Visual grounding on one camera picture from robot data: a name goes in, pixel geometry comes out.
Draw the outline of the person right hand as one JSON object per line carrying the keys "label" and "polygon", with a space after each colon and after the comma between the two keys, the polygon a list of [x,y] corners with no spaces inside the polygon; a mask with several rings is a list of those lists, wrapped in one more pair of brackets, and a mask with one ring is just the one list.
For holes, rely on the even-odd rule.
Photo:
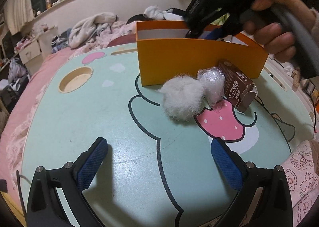
{"label": "person right hand", "polygon": [[[314,32],[318,26],[318,11],[310,9],[301,0],[255,0],[252,4],[254,11],[270,8],[274,3],[285,6],[309,32]],[[272,23],[262,28],[248,21],[244,24],[244,31],[253,35],[256,42],[263,45],[268,53],[273,54],[281,63],[287,62],[296,53],[295,36],[291,32],[284,32],[279,23]]]}

